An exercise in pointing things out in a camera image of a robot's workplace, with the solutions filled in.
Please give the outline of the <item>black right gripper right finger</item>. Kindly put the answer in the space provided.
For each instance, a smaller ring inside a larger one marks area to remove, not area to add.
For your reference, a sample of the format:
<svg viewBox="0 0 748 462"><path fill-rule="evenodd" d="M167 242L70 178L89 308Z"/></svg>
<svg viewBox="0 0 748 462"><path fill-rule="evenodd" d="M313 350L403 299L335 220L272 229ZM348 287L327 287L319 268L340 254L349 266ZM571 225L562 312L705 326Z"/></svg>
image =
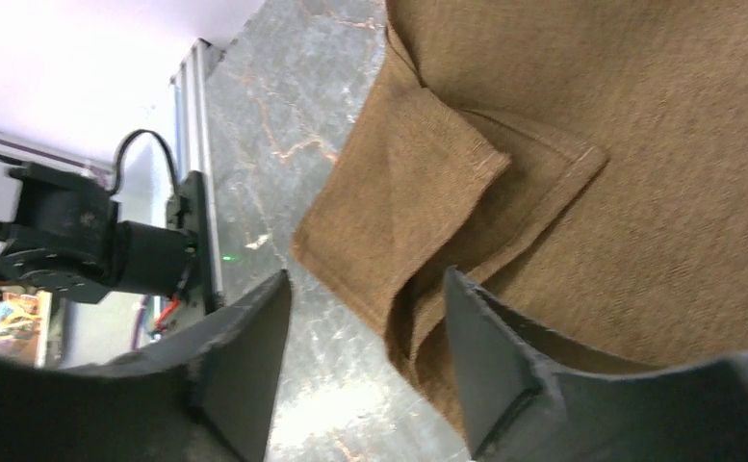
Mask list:
<svg viewBox="0 0 748 462"><path fill-rule="evenodd" d="M456 269L446 331L476 461L748 461L748 352L661 369L576 342Z"/></svg>

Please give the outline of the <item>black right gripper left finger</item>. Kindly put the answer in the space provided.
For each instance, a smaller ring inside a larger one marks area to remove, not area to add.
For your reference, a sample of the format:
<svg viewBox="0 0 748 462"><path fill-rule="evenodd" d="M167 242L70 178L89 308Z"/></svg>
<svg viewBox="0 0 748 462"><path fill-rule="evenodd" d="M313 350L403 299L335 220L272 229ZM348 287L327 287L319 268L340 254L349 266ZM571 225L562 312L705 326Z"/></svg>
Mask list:
<svg viewBox="0 0 748 462"><path fill-rule="evenodd" d="M281 270L103 365L0 357L0 461L261 461L292 308Z"/></svg>

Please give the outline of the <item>brown cloth napkin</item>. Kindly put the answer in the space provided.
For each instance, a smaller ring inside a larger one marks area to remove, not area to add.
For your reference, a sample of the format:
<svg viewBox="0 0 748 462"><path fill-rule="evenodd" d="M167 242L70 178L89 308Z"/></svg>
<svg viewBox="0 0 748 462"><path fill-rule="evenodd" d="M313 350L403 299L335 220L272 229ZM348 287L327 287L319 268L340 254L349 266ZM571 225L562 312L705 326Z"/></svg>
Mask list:
<svg viewBox="0 0 748 462"><path fill-rule="evenodd" d="M292 253L463 426L456 267L580 342L748 349L748 1L390 1Z"/></svg>

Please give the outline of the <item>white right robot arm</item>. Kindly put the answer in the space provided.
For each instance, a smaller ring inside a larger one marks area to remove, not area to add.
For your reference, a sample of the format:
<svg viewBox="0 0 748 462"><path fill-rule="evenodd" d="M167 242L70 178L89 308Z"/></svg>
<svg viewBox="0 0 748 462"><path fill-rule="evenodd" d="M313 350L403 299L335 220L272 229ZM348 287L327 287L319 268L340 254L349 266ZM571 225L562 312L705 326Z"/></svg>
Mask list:
<svg viewBox="0 0 748 462"><path fill-rule="evenodd" d="M104 365L0 352L0 461L260 461L292 305L281 270L217 307L205 180L170 175L168 224L118 217L119 183L0 163L0 284L90 303L200 295L203 319ZM648 368L581 345L444 276L475 461L748 461L748 352Z"/></svg>

